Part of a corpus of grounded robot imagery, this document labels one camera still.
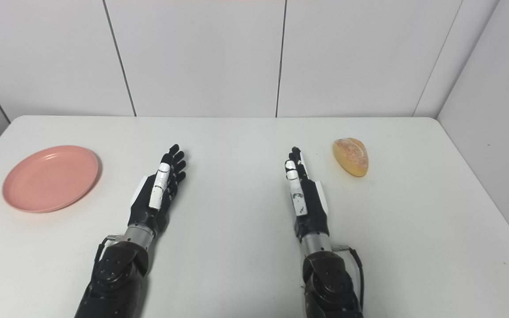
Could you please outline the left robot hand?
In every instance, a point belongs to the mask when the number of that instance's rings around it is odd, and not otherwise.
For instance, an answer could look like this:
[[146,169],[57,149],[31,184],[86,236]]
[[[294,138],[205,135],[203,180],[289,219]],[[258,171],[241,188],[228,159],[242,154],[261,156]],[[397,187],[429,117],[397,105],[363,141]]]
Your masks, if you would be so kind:
[[144,226],[154,237],[164,232],[168,224],[168,210],[177,196],[180,183],[186,178],[184,157],[184,151],[174,144],[162,156],[157,172],[145,177],[131,205],[129,226]]

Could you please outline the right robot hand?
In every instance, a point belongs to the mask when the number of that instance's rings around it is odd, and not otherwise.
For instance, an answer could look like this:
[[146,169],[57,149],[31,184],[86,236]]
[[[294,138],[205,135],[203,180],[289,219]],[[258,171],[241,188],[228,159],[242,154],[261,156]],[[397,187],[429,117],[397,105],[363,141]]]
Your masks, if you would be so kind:
[[295,214],[295,236],[302,239],[312,233],[330,235],[327,213],[318,183],[308,176],[299,147],[292,147],[285,161],[285,177]]

